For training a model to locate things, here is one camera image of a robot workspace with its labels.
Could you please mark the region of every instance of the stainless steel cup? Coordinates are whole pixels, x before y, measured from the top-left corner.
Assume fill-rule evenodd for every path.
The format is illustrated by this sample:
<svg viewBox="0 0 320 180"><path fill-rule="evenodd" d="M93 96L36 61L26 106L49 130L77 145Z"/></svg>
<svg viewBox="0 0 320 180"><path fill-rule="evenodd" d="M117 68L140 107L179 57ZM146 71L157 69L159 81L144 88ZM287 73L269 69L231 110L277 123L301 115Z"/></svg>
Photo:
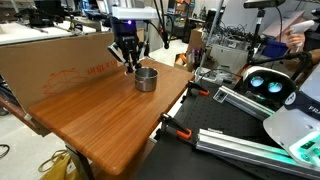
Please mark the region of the stainless steel cup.
<svg viewBox="0 0 320 180"><path fill-rule="evenodd" d="M142 67L135 71L136 88L143 92L153 91L157 86L158 71L149 68Z"/></svg>

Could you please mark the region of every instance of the hand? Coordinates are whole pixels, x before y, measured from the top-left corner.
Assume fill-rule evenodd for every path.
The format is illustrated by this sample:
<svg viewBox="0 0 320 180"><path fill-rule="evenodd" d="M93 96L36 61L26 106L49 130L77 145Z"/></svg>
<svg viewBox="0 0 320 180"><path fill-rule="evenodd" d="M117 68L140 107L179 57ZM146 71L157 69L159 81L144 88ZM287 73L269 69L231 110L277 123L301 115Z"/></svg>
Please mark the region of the hand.
<svg viewBox="0 0 320 180"><path fill-rule="evenodd" d="M304 34L290 34L292 32L292 29L289 29L285 32L287 35L287 42L286 45L291 51L296 51L297 50L297 44L302 43L302 46L299 47L299 51L303 51L303 46L305 43L305 36Z"/></svg>

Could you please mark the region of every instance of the table leg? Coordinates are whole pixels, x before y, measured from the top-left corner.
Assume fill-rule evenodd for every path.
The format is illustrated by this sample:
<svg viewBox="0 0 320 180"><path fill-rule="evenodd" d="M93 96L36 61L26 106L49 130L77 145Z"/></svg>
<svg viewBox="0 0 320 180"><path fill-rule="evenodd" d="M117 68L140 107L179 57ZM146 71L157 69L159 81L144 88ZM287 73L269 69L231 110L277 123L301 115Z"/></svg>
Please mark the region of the table leg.
<svg viewBox="0 0 320 180"><path fill-rule="evenodd" d="M66 148L71 156L71 159L76 166L81 179L94 180L94 176L88 162L88 159L77 151L74 147L66 143Z"/></svg>

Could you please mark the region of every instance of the wooden table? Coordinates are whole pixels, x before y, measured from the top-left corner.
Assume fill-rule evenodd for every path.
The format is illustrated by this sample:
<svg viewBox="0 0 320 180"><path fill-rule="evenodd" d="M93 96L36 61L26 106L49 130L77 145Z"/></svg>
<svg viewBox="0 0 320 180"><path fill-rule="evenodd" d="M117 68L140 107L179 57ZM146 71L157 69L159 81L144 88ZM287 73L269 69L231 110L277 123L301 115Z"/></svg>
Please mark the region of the wooden table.
<svg viewBox="0 0 320 180"><path fill-rule="evenodd" d="M111 175L120 174L185 90L192 73L155 61L153 92L135 89L134 74L125 67L112 76L84 83L30 107L29 113L67 144Z"/></svg>

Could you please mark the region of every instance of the robot eye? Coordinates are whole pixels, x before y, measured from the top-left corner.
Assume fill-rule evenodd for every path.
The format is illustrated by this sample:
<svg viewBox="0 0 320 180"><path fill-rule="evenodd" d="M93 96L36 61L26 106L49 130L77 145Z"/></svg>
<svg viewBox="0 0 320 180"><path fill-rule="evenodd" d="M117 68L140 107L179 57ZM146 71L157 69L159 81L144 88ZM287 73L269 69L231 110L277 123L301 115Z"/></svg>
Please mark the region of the robot eye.
<svg viewBox="0 0 320 180"><path fill-rule="evenodd" d="M263 84L264 80L260 76L255 76L250 82L253 87L259 87Z"/></svg>
<svg viewBox="0 0 320 180"><path fill-rule="evenodd" d="M269 90L269 92L271 92L271 93L280 92L281 89L282 89L282 84L281 84L281 83L278 83L278 82L271 82L271 83L269 83L269 85L268 85L268 90Z"/></svg>

